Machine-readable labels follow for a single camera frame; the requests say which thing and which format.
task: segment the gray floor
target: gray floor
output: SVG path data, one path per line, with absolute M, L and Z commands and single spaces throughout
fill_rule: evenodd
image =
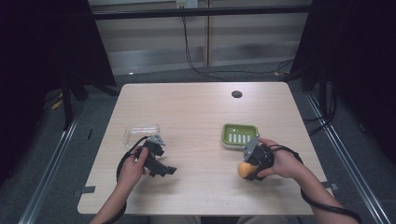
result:
M 273 73 L 252 74 L 241 71 L 276 70 L 278 63 L 255 63 L 222 66 L 212 70 L 228 70 L 225 73 L 213 73 L 228 81 L 277 81 Z M 125 83 L 150 82 L 209 82 L 223 81 L 203 76 L 191 69 L 116 76 L 117 89 Z M 306 93 L 300 88 L 300 80 L 289 83 L 291 92 L 303 119 L 312 119 L 316 115 L 309 104 Z M 55 177 L 52 179 L 45 200 L 35 223 L 87 223 L 92 216 L 81 215 L 77 211 L 79 197 L 73 197 L 73 191 L 85 186 L 97 149 L 105 133 L 107 123 L 117 97 L 109 96 L 97 89 L 88 87 L 90 97 L 85 103 L 73 102 L 73 107 L 82 106 L 76 129 L 67 145 Z M 390 222 L 396 221 L 396 166 L 381 152 L 376 141 L 369 133 L 363 133 L 360 123 L 342 98 L 338 98 L 338 108 L 332 122 L 344 145 L 358 166 L 370 189 L 379 200 Z M 12 178 L 0 188 L 0 223 L 18 223 L 29 203 L 35 188 L 46 171 L 49 161 L 63 134 L 64 112 L 62 106 L 57 110 L 46 109 L 37 125 L 35 138 L 30 143 L 30 150 L 23 155 L 18 169 Z M 306 129 L 318 127 L 317 121 L 306 124 Z M 356 188 L 344 164 L 335 152 L 332 143 L 324 131 L 311 136 L 319 160 L 329 181 L 336 183 L 339 190 L 333 192 L 335 198 L 346 208 L 358 212 L 364 223 L 379 223 L 373 218 L 366 201 Z M 147 217 L 124 216 L 120 223 L 147 223 Z M 301 217 L 304 224 L 315 223 L 312 217 Z M 289 217 L 290 223 L 299 223 L 297 217 Z

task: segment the tabletop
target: tabletop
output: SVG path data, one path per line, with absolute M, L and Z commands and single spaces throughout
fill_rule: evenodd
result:
M 242 97 L 233 97 L 233 91 Z M 226 123 L 256 126 L 262 137 L 299 152 L 304 164 L 326 181 L 286 83 L 127 84 L 86 183 L 95 192 L 81 196 L 80 213 L 96 214 L 115 188 L 117 166 L 128 150 L 122 140 L 131 123 L 159 124 L 166 146 L 158 160 L 177 170 L 164 177 L 143 176 L 128 198 L 126 214 L 312 215 L 294 180 L 274 175 L 248 181 L 238 175 L 243 153 L 222 145 Z

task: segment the black cable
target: black cable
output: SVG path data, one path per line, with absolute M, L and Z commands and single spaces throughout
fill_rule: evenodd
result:
M 199 71 L 199 70 L 196 69 L 196 68 L 194 67 L 194 65 L 192 64 L 192 60 L 191 60 L 191 56 L 190 56 L 189 40 L 188 40 L 188 38 L 187 38 L 186 18 L 185 18 L 185 17 L 182 17 L 182 20 L 183 20 L 183 28 L 184 28 L 184 41 L 185 41 L 185 46 L 186 46 L 186 50 L 185 50 L 185 51 L 186 51 L 187 62 L 188 62 L 188 64 L 189 64 L 190 68 L 191 68 L 193 71 L 195 71 L 196 73 L 200 74 L 201 76 L 204 76 L 204 77 L 213 77 L 213 76 L 210 76 L 209 74 L 214 74 L 214 73 L 232 73 L 232 72 L 234 72 L 234 73 L 258 74 L 258 75 L 269 74 L 269 73 L 274 73 L 274 72 L 279 71 L 280 69 L 286 67 L 290 62 L 292 62 L 292 61 L 294 60 L 294 59 L 292 59 L 292 60 L 286 60 L 286 61 L 284 61 L 284 62 L 281 62 L 281 63 L 278 65 L 278 67 L 277 67 L 276 70 L 267 71 L 267 72 L 251 72 L 251 71 L 240 71 L 240 70 L 219 70 L 219 71 L 211 71 L 211 72 L 202 72 L 202 71 Z M 222 80 L 222 81 L 229 82 L 229 80 L 224 79 L 224 78 L 221 78 L 221 77 L 213 77 L 213 78 L 216 78 L 216 79 L 219 79 L 219 80 Z
M 286 150 L 289 153 L 291 153 L 297 161 L 299 161 L 300 163 L 303 163 L 303 160 L 300 158 L 299 154 L 297 152 L 291 150 L 288 147 L 284 147 L 284 146 L 281 146 L 281 145 L 272 145 L 272 146 L 269 146 L 269 147 L 277 147 L 277 148 L 272 149 L 271 151 L 268 152 L 268 154 L 270 154 L 270 153 L 274 154 L 276 151 L 279 151 L 279 150 Z M 317 202 L 313 201 L 312 199 L 310 199 L 303 192 L 302 189 L 301 189 L 301 196 L 303 197 L 304 201 L 306 201 L 311 206 L 314 206 L 316 208 L 319 208 L 319 209 L 322 209 L 322 210 L 325 210 L 325 211 L 328 211 L 328 212 L 332 212 L 332 213 L 336 213 L 336 214 L 352 217 L 358 223 L 362 223 L 361 217 L 357 213 L 355 213 L 353 211 L 350 211 L 348 209 L 341 208 L 341 207 L 335 207 L 335 206 L 331 206 L 331 205 L 327 205 L 327 204 L 323 204 L 323 203 L 317 203 Z
M 301 220 L 300 217 L 297 217 L 298 223 L 303 224 L 303 221 Z
M 352 212 L 350 210 L 347 210 L 345 208 L 340 208 L 340 207 L 335 207 L 335 206 L 331 206 L 331 205 L 327 205 L 327 204 L 323 204 L 323 203 L 317 203 L 312 201 L 308 196 L 306 196 L 306 194 L 303 192 L 303 190 L 301 190 L 301 196 L 303 197 L 304 201 L 306 201 L 308 204 L 328 211 L 328 212 L 332 212 L 332 213 L 336 213 L 336 214 L 340 214 L 340 215 L 344 215 L 344 216 L 348 216 L 348 217 L 352 217 L 354 218 L 358 223 L 362 223 L 363 221 L 361 220 L 361 217 L 355 213 Z
M 147 136 L 144 136 L 142 138 L 139 139 L 139 141 L 136 142 L 136 144 L 134 144 L 133 147 L 131 147 L 131 149 L 129 149 L 121 158 L 121 161 L 119 163 L 119 166 L 117 167 L 117 172 L 116 172 L 116 180 L 117 182 L 119 182 L 119 177 L 120 177 L 120 172 L 121 172 L 121 168 L 123 166 L 123 164 L 125 163 L 126 159 L 128 159 L 131 156 L 131 152 L 132 150 L 134 150 L 134 148 L 136 148 L 143 140 L 147 139 Z M 121 210 L 110 220 L 104 222 L 103 224 L 111 224 L 111 223 L 115 223 L 117 220 L 119 220 L 125 213 L 126 210 L 126 202 L 124 204 L 124 206 L 121 208 Z
M 335 89 L 334 85 L 332 85 L 332 99 L 331 99 L 331 102 L 330 102 L 330 105 L 329 105 L 329 110 L 328 110 L 329 116 L 327 118 L 319 117 L 319 118 L 316 118 L 316 119 L 306 119 L 305 120 L 306 123 L 314 121 L 314 120 L 317 120 L 317 119 L 325 119 L 324 124 L 321 124 L 316 129 L 309 131 L 308 132 L 309 135 L 312 136 L 313 134 L 319 132 L 323 128 L 326 128 L 327 125 L 329 125 L 332 122 L 332 120 L 334 119 L 336 110 L 337 110 L 337 95 L 336 95 L 336 89 Z
M 281 76 L 281 73 L 280 73 L 280 69 L 286 67 L 287 65 L 289 65 L 289 63 L 291 63 L 293 61 L 294 61 L 294 59 L 290 59 L 290 60 L 286 60 L 284 62 L 281 62 L 280 64 L 277 65 L 277 72 L 279 74 L 279 79 L 277 81 L 280 81 L 282 79 L 282 76 Z

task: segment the plastic container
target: plastic container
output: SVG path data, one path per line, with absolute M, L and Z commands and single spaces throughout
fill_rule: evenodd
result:
M 125 129 L 123 144 L 132 147 L 144 136 L 151 136 L 160 133 L 160 125 L 155 123 L 134 123 Z
M 240 148 L 254 138 L 259 131 L 256 126 L 227 123 L 223 126 L 222 144 L 227 148 Z

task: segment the wrist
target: wrist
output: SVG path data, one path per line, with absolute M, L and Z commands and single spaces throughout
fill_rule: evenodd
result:
M 134 189 L 134 186 L 125 185 L 121 182 L 117 183 L 117 186 L 114 188 L 114 191 L 119 194 L 129 195 L 131 191 Z

